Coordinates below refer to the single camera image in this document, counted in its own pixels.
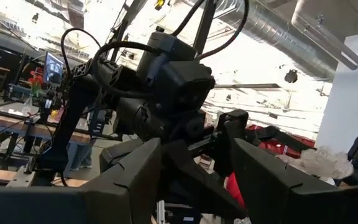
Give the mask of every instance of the ventilation duct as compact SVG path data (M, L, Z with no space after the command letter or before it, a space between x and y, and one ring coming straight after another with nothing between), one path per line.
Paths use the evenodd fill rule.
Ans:
M219 17L220 20L237 28L244 13L243 0L226 0L236 9ZM289 22L284 21L276 13L258 1L250 1L247 23L242 31L258 42L265 42L288 55L295 66L317 80L331 82L334 78L337 61L304 36Z

